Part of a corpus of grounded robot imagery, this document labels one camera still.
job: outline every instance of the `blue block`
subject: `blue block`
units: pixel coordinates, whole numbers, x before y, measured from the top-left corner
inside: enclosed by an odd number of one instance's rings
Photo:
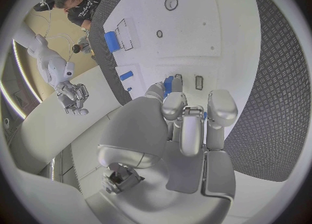
[[[120,49],[120,45],[119,45],[115,32],[111,31],[111,32],[104,34],[104,38],[106,40],[106,43],[110,52],[114,52]]]
[[[167,97],[167,95],[172,92],[172,80],[173,80],[173,76],[169,76],[164,81],[164,86],[165,86],[164,97]]]
[[[120,78],[121,81],[124,81],[127,78],[132,77],[132,76],[133,76],[133,72],[132,71],[128,71],[125,74],[120,75],[119,78]]]

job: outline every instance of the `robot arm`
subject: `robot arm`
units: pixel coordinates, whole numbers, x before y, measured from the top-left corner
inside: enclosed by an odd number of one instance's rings
[[[24,22],[13,39],[27,48],[30,56],[37,60],[38,70],[46,83],[58,92],[58,101],[66,113],[73,115],[86,115],[83,103],[89,94],[83,84],[73,85],[75,64],[66,62],[56,51],[48,48],[48,41],[40,34],[35,34]]]

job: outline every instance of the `black t-shirt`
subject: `black t-shirt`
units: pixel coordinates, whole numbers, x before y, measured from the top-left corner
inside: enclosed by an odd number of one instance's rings
[[[82,25],[84,20],[91,20],[101,0],[83,0],[78,6],[69,9],[68,19],[76,25]]]

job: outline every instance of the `blue object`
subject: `blue object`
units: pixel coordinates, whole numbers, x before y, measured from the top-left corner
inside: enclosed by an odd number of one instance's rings
[[[110,52],[114,52],[120,49],[120,45],[119,45],[115,32],[111,31],[111,32],[104,34],[104,38],[106,40],[106,43]]]
[[[164,97],[167,97],[168,94],[172,92],[172,80],[173,80],[173,76],[169,76],[164,81],[164,86],[165,86]]]
[[[125,74],[120,75],[119,78],[120,78],[121,81],[124,81],[127,78],[132,77],[132,76],[133,76],[133,72],[132,71],[128,71]]]

